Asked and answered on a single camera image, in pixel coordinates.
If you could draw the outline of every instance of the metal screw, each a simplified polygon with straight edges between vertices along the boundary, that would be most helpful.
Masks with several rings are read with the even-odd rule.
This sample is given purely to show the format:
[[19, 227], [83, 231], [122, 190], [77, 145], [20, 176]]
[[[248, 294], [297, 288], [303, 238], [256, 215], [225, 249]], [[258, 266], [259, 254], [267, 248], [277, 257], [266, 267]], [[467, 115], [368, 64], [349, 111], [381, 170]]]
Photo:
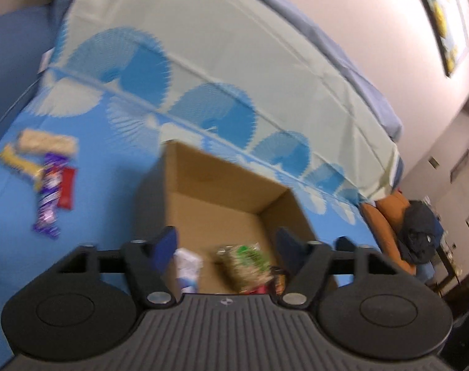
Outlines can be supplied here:
[[282, 300], [289, 305], [302, 305], [307, 301], [307, 297], [300, 293], [288, 293], [282, 297]]
[[147, 300], [152, 304], [167, 304], [171, 301], [171, 294], [165, 291], [154, 291], [147, 296]]

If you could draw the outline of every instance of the white fabric tag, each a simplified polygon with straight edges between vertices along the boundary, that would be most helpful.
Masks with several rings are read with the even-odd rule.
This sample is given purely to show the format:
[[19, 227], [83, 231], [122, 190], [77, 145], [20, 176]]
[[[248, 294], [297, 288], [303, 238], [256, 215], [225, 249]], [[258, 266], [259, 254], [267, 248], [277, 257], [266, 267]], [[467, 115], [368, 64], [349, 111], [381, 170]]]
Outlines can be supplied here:
[[54, 47], [52, 49], [46, 51], [44, 54], [42, 54], [41, 65], [38, 67], [38, 73], [37, 74], [40, 74], [41, 72], [43, 72], [47, 69], [47, 67], [49, 66], [50, 58], [52, 57], [53, 52], [54, 52]]

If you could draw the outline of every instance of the orange cushion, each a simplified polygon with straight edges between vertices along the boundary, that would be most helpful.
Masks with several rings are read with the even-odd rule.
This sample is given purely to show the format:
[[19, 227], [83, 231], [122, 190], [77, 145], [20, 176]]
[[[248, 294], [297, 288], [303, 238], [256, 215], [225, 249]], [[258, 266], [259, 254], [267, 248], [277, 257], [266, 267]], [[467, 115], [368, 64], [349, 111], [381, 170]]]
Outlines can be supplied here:
[[395, 233], [399, 233], [405, 218], [405, 209], [410, 206], [408, 200], [398, 191], [376, 202], [377, 209], [386, 218]]
[[415, 265], [410, 265], [408, 262], [401, 259], [398, 247], [396, 246], [396, 234], [387, 222], [386, 218], [370, 204], [361, 205], [362, 215], [370, 227], [372, 234], [376, 238], [377, 244], [385, 254], [394, 263], [399, 265], [401, 269], [407, 271], [411, 275], [417, 273]]

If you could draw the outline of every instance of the bed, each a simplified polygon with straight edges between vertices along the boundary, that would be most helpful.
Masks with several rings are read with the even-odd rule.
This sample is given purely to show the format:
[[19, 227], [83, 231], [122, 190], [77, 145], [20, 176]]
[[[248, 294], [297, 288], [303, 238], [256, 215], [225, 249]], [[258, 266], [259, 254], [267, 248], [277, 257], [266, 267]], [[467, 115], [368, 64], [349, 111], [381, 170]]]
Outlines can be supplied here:
[[[57, 240], [32, 232], [37, 195], [0, 164], [0, 311], [75, 246], [136, 237], [134, 194], [167, 140], [291, 186], [330, 244], [377, 247], [357, 205], [401, 173], [384, 96], [285, 0], [75, 0], [0, 150], [25, 128], [79, 139], [75, 202]], [[0, 329], [0, 366], [10, 355]]]

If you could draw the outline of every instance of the beige snack bar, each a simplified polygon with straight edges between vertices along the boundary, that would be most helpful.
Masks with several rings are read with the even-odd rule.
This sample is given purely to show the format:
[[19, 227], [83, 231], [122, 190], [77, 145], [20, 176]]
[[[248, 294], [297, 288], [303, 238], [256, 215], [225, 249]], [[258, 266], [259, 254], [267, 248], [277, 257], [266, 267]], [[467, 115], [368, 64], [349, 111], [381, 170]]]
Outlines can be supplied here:
[[78, 152], [78, 140], [73, 136], [26, 129], [18, 137], [18, 151], [35, 155], [52, 152], [70, 158]]

